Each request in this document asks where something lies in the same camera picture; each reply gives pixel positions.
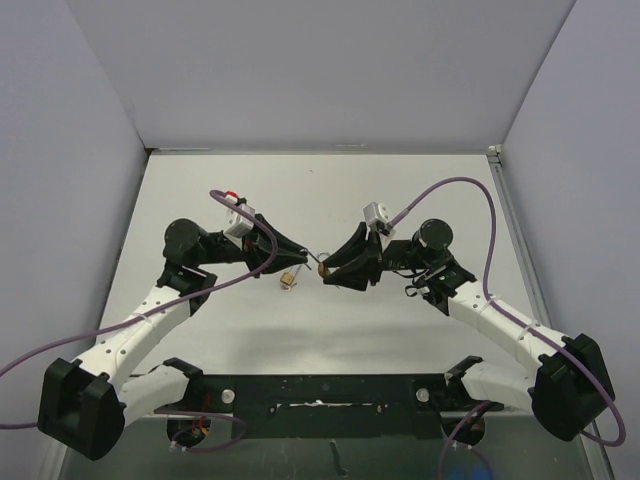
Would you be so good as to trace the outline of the wide brass padlock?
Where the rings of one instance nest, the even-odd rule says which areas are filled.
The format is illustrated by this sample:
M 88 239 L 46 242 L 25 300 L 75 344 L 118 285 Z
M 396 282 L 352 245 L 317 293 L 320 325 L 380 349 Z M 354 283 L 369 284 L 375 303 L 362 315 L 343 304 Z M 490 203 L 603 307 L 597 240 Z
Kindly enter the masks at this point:
M 308 256 L 316 262 L 317 272 L 321 278 L 326 278 L 330 275 L 330 269 L 324 264 L 324 260 L 330 256 L 328 252 L 313 253 L 309 251 Z

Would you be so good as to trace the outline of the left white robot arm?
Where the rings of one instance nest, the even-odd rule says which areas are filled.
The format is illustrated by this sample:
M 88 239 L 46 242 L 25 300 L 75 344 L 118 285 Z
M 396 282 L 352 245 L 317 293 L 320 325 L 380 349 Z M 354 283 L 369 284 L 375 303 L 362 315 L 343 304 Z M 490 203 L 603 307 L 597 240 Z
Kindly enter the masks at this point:
M 217 277 L 204 266 L 243 263 L 257 277 L 308 261 L 303 246 L 262 215 L 233 215 L 226 230 L 214 233 L 178 219 L 164 241 L 164 270 L 138 310 L 74 360 L 57 359 L 45 371 L 38 430 L 90 460 L 103 458 L 140 417 L 171 404 L 190 411 L 202 402 L 204 374 L 183 360 L 165 360 L 140 377 L 132 373 L 208 300 Z

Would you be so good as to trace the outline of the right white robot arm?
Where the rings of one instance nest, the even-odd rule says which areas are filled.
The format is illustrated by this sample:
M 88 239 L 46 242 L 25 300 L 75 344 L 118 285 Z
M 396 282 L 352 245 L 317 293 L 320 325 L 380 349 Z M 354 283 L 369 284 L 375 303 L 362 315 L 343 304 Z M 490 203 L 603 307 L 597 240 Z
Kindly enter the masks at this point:
M 570 441 L 615 397 L 599 345 L 585 334 L 571 338 L 486 293 L 450 252 L 453 231 L 425 221 L 409 240 L 395 240 L 382 224 L 360 223 L 351 238 L 320 262 L 324 284 L 364 291 L 383 273 L 409 271 L 409 296 L 465 323 L 511 355 L 523 368 L 510 374 L 468 357 L 445 375 L 445 395 L 459 409 L 490 401 L 534 415 L 554 437 Z

